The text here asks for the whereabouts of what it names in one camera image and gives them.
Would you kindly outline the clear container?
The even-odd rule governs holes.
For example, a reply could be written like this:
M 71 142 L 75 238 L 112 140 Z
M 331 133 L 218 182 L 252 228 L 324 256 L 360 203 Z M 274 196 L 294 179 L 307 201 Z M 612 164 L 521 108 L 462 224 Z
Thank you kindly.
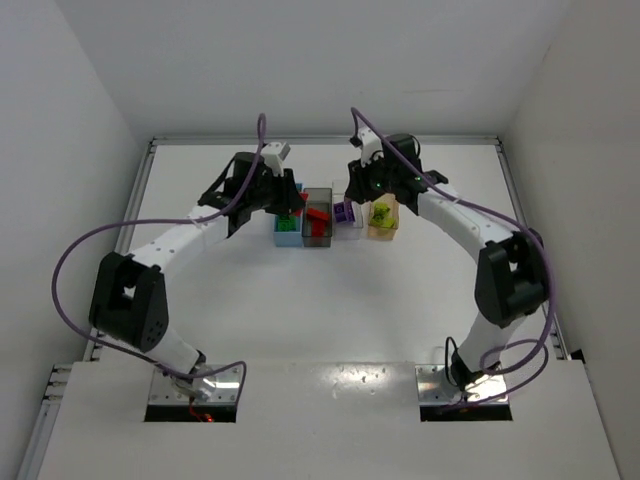
M 334 180 L 332 182 L 332 203 L 343 202 L 347 199 L 344 194 L 347 188 L 346 180 Z M 361 206 L 352 202 L 352 208 L 355 213 L 354 223 L 337 223 L 334 216 L 333 208 L 333 238 L 335 240 L 359 240 L 364 226 Z

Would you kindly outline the green lego plate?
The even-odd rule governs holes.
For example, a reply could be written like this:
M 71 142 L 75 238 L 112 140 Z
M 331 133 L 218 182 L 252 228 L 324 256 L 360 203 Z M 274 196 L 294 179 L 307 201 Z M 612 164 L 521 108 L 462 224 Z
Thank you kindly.
M 279 223 L 287 223 L 287 224 L 296 224 L 297 217 L 293 214 L 290 215 L 279 215 L 278 222 Z

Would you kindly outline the amber container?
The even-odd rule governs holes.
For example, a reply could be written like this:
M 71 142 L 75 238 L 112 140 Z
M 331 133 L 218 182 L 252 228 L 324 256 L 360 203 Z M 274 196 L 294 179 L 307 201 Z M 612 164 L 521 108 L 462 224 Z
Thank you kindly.
M 378 241 L 391 241 L 399 228 L 399 206 L 392 194 L 384 194 L 370 203 L 367 237 Z

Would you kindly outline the red and green lego block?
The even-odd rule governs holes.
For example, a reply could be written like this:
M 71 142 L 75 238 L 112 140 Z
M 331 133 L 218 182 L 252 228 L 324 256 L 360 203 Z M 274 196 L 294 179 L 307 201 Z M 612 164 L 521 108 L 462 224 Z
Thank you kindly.
M 326 223 L 319 219 L 311 221 L 311 236 L 313 238 L 323 237 L 325 235 Z

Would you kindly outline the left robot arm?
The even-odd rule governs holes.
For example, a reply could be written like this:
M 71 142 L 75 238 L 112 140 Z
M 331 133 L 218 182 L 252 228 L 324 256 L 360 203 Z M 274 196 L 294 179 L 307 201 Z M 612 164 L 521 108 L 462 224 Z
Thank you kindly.
M 234 235 L 254 212 L 289 215 L 303 209 L 294 173 L 284 165 L 289 151 L 287 143 L 271 142 L 260 154 L 236 153 L 184 222 L 125 255 L 106 255 L 99 265 L 91 325 L 168 368 L 172 377 L 202 372 L 205 356 L 169 324 L 167 285 Z

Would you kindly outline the green lego stack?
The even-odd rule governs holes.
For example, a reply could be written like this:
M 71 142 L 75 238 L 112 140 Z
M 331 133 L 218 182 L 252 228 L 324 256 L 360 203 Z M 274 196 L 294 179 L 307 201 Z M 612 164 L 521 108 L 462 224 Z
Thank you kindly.
M 374 203 L 373 206 L 370 209 L 370 218 L 369 218 L 369 224 L 371 226 L 375 226 L 375 227 L 379 227 L 380 224 L 380 219 L 384 218 L 385 216 L 390 215 L 391 214 L 391 208 L 385 204 L 385 203 Z

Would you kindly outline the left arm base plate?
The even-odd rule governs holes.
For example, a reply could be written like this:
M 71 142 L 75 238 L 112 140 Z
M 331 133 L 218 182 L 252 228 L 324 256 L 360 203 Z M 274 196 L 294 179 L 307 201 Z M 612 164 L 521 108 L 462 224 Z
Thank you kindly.
M 156 369 L 148 392 L 150 406 L 235 406 L 246 380 L 246 363 L 237 361 L 227 365 L 197 363 L 191 375 L 207 372 L 204 377 L 185 379 L 173 377 Z

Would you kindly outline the purple lego brick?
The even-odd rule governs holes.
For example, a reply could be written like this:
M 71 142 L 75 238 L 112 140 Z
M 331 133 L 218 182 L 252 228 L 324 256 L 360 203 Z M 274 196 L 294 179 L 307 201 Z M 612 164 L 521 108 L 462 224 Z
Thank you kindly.
M 338 214 L 336 215 L 334 213 L 335 216 L 335 220 L 337 223 L 354 223 L 355 222 L 355 213 L 353 211 L 353 215 L 352 216 L 346 216 L 344 214 Z

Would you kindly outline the blue container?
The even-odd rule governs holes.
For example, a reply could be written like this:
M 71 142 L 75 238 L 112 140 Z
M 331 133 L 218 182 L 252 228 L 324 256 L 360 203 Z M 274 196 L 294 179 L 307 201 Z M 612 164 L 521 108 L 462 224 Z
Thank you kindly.
M 274 216 L 273 220 L 273 240 L 276 247 L 283 248 L 298 248 L 303 246 L 302 239 L 302 213 L 300 216 L 296 216 L 296 230 L 290 232 L 277 232 L 276 223 L 278 222 L 278 216 Z

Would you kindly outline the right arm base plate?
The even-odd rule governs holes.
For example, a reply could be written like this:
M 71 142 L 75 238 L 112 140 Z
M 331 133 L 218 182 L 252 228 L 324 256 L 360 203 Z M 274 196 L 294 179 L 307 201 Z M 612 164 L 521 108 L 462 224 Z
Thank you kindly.
M 446 379 L 443 364 L 418 364 L 415 374 L 421 406 L 444 407 L 472 403 L 481 406 L 509 405 L 507 386 L 502 375 L 483 375 L 460 391 Z

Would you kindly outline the dark grey container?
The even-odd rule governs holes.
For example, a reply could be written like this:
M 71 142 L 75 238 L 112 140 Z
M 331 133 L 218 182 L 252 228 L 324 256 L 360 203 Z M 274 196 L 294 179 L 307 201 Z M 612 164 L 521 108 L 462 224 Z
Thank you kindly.
M 331 188 L 305 188 L 302 240 L 306 248 L 329 248 L 333 237 Z

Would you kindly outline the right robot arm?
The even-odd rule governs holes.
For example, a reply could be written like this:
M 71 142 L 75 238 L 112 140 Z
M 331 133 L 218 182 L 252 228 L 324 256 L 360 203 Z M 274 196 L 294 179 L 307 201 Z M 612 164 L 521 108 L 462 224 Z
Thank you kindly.
M 413 136 L 379 138 L 363 127 L 350 142 L 360 156 L 348 165 L 347 198 L 363 204 L 393 195 L 399 204 L 439 227 L 476 264 L 478 314 L 445 366 L 448 383 L 464 389 L 497 370 L 501 353 L 516 330 L 548 300 L 542 255 L 530 235 L 464 205 L 447 177 L 436 170 L 423 170 Z

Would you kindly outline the green number lego brick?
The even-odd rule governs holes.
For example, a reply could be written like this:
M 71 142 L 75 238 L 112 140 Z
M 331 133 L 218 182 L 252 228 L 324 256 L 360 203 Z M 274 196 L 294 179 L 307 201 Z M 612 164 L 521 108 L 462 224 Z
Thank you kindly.
M 276 223 L 277 232 L 290 232 L 296 230 L 296 221 L 279 220 Z

